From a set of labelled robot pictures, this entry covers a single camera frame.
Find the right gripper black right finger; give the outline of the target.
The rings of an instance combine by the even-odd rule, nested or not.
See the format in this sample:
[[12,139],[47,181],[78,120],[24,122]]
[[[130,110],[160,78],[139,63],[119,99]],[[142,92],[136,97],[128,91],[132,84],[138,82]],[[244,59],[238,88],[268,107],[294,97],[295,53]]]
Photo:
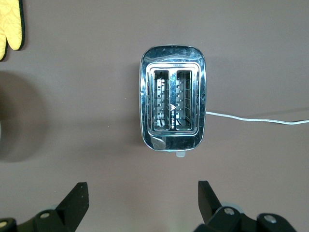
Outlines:
[[198,206],[204,223],[193,232],[297,232],[280,215],[261,213],[252,219],[232,206],[223,206],[208,181],[198,182]]

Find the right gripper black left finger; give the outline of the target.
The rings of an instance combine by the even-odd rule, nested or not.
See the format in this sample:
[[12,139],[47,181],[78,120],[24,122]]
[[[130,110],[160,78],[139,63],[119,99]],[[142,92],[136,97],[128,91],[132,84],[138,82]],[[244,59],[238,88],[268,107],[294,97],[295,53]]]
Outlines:
[[43,210],[19,225],[12,217],[0,218],[0,232],[75,232],[88,209],[88,184],[79,182],[55,209]]

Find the chrome two-slot toaster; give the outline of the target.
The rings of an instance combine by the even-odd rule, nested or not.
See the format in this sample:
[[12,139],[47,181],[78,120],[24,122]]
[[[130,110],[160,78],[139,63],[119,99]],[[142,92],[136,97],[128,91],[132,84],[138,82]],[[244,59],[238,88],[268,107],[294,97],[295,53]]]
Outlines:
[[186,151],[200,145],[206,121],[206,61],[187,45],[148,49],[140,60],[140,129],[155,151]]

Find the brown table cover mat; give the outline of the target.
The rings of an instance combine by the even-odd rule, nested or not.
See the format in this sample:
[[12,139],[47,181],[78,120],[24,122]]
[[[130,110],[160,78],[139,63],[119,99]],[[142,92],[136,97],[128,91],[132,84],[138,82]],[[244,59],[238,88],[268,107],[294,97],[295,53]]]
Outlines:
[[309,0],[24,0],[25,45],[0,62],[0,218],[18,223],[87,182],[76,232],[192,232],[197,186],[309,232],[309,124],[207,116],[183,158],[141,137],[139,63],[187,44],[207,110],[309,119]]

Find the yellow quilted oven mitt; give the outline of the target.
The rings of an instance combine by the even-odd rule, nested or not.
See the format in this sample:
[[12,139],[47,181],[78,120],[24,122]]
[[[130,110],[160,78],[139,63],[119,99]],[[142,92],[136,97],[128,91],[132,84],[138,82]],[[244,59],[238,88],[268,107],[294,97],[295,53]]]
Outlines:
[[20,50],[25,42],[23,0],[0,0],[0,61],[7,48]]

